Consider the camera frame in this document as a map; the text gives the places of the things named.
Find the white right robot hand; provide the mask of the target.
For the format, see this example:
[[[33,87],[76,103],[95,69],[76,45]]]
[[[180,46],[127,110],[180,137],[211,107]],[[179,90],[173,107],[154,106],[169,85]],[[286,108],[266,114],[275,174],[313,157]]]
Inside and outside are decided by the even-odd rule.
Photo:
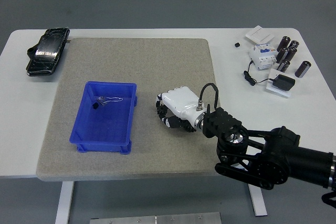
[[[157,95],[156,111],[160,120],[171,129],[200,131],[206,111],[202,100],[190,88],[182,86]]]

